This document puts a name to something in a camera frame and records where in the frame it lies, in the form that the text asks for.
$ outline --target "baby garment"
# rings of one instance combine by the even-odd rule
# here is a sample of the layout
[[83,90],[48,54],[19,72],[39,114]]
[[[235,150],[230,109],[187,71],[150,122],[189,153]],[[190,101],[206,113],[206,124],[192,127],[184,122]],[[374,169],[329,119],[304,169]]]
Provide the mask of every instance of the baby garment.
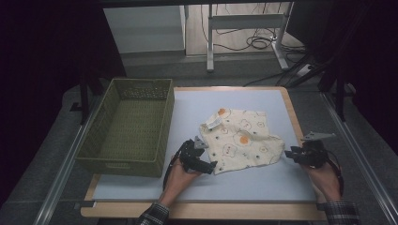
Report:
[[214,174],[276,163],[284,141],[269,134],[265,112],[219,109],[200,126]]

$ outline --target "metal rail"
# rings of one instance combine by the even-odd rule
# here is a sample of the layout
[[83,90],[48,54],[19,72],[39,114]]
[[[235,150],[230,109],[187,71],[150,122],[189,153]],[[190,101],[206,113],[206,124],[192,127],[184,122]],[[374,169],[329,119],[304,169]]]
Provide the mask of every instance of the metal rail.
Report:
[[364,176],[370,189],[374,193],[375,198],[377,199],[381,209],[387,217],[387,220],[391,225],[398,224],[398,211],[392,197],[390,196],[384,185],[381,183],[381,181],[377,178],[375,171],[372,169],[372,166],[366,159],[366,156],[363,155],[362,150],[360,149],[360,145],[355,140],[348,125],[340,119],[340,116],[334,110],[335,107],[333,100],[329,95],[324,93],[321,93],[321,98],[327,105],[327,108],[331,117],[333,118],[334,123],[341,132],[351,153],[354,155],[354,159],[356,160],[360,171],[362,172],[362,175]]
[[40,210],[38,211],[38,215],[34,221],[34,225],[45,225],[48,224],[53,216],[54,209],[58,204],[59,198],[64,190],[65,184],[68,181],[70,172],[73,168],[75,162],[75,155],[78,149],[80,142],[84,136],[84,133],[90,123],[94,112],[97,110],[100,105],[100,97],[93,97],[93,110],[88,115],[85,123],[80,126],[78,133],[73,140],[73,143],[68,151],[67,156],[62,162],[61,167],[59,168],[58,174],[56,175],[50,190],[44,199],[43,204],[41,205]]

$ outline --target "basket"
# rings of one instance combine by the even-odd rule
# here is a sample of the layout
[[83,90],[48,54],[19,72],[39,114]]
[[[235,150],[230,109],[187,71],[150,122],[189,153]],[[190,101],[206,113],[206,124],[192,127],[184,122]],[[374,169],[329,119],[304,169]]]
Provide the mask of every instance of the basket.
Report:
[[174,101],[170,79],[112,79],[76,160],[92,173],[161,177]]

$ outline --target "human arm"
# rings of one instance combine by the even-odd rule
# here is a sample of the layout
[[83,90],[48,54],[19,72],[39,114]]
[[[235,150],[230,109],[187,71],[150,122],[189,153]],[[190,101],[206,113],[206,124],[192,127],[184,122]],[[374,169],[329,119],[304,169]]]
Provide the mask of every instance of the human arm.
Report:
[[184,191],[191,182],[201,175],[200,172],[185,172],[179,158],[173,164],[173,168],[167,178],[163,193],[157,202],[144,211],[137,219],[136,224],[162,225],[169,217],[170,206],[178,195]]
[[325,211],[329,224],[360,224],[357,206],[342,200],[339,181],[328,163],[318,169],[306,165],[301,167],[321,194],[318,195],[318,206]]

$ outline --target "sleeve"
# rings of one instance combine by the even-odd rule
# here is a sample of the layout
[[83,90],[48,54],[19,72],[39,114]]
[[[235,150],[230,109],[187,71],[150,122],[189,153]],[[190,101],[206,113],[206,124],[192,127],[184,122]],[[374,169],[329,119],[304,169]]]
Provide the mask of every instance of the sleeve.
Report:
[[360,225],[360,214],[357,206],[352,202],[325,202],[323,203],[328,223]]
[[139,225],[163,225],[169,217],[169,208],[166,206],[154,202],[152,205],[144,211],[144,213],[138,217],[135,224]]

